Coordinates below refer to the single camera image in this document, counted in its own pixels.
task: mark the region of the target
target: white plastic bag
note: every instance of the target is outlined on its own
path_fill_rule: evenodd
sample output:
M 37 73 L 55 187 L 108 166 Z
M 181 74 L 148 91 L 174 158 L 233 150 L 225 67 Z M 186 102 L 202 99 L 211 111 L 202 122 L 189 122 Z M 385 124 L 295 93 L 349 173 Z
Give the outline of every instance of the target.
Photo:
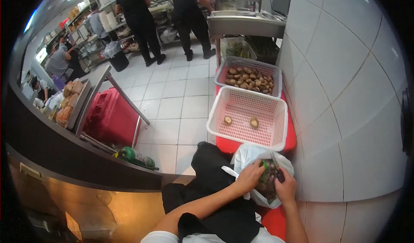
M 257 159 L 271 159 L 270 156 L 271 150 L 257 147 L 251 144 L 242 144 L 237 151 L 235 152 L 233 159 L 231 160 L 231 163 L 234 163 L 234 171 L 238 174 L 256 161 Z M 279 166 L 284 167 L 289 174 L 294 175 L 294 170 L 292 163 L 283 155 L 277 153 L 276 151 L 272 151 L 274 156 L 276 157 L 277 163 Z M 273 200 L 270 204 L 267 202 L 267 199 L 260 194 L 256 189 L 253 189 L 250 192 L 250 196 L 255 201 L 257 205 L 268 207 L 271 209 L 276 209 L 279 207 L 282 203 L 280 200 L 276 197 L 275 200 Z

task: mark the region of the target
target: red plastic container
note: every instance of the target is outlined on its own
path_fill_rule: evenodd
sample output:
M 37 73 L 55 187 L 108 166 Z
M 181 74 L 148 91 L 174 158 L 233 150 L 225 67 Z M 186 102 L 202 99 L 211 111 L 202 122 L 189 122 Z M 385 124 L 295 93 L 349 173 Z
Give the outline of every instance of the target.
M 131 147 L 137 121 L 138 113 L 115 88 L 110 88 L 95 96 L 84 131 L 100 142 Z

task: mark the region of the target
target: plastic basket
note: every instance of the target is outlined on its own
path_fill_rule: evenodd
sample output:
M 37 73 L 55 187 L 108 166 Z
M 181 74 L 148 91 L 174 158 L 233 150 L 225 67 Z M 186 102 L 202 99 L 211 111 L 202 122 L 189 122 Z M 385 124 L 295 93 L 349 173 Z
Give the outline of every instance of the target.
M 226 75 L 229 72 L 230 67 L 248 67 L 256 69 L 258 72 L 261 72 L 263 75 L 272 75 L 273 76 L 273 90 L 272 96 L 280 98 L 282 96 L 282 72 L 278 67 L 270 65 L 264 62 L 258 62 L 252 59 L 245 59 L 235 56 L 228 56 L 223 60 L 220 65 L 219 70 L 216 73 L 214 78 L 214 83 L 219 86 L 229 86 L 225 85 Z
M 225 116 L 231 117 L 231 124 L 224 122 Z M 252 117 L 259 121 L 258 128 L 251 127 Z M 282 99 L 226 85 L 216 96 L 207 131 L 237 142 L 282 151 L 286 143 L 287 120 L 287 104 Z

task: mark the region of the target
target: black shoe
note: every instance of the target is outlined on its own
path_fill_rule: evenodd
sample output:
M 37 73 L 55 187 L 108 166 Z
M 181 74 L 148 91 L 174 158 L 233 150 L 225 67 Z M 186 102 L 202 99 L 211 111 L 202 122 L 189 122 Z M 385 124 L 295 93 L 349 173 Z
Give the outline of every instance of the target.
M 155 62 L 155 58 L 151 58 L 148 62 L 145 63 L 147 67 L 151 66 Z
M 214 56 L 214 55 L 216 55 L 216 49 L 211 49 L 209 52 L 204 53 L 203 58 L 209 59 L 211 58 L 211 56 Z
M 167 56 L 165 56 L 165 54 L 161 54 L 161 58 L 157 60 L 157 64 L 161 65 L 161 63 L 164 61 L 165 58 L 167 58 Z
M 193 60 L 193 50 L 191 49 L 190 51 L 191 51 L 191 53 L 190 53 L 189 55 L 187 55 L 187 54 L 185 53 L 185 55 L 187 56 L 187 61 L 188 61 L 188 62 L 190 62 L 190 61 L 192 61 L 192 60 Z

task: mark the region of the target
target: plastic bag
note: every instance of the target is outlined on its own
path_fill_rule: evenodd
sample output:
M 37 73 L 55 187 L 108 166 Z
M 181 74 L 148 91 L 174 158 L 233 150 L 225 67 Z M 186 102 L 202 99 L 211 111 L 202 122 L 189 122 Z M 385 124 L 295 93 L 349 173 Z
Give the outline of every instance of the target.
M 234 163 L 234 171 L 238 174 L 256 161 L 256 159 L 271 159 L 270 156 L 271 150 L 257 147 L 251 144 L 242 144 L 237 151 L 235 152 L 233 159 L 231 160 L 231 163 Z M 274 156 L 276 157 L 277 163 L 279 166 L 284 167 L 289 174 L 294 175 L 294 170 L 292 163 L 283 155 L 277 153 L 276 151 L 272 151 Z M 267 202 L 267 199 L 260 194 L 256 189 L 253 189 L 250 192 L 250 197 L 255 201 L 257 205 L 268 207 L 271 209 L 276 209 L 279 207 L 282 203 L 280 200 L 276 197 L 275 200 L 273 200 L 270 204 Z
M 115 54 L 122 50 L 121 44 L 122 43 L 120 41 L 112 41 L 108 43 L 102 53 L 102 56 L 106 59 L 113 58 Z

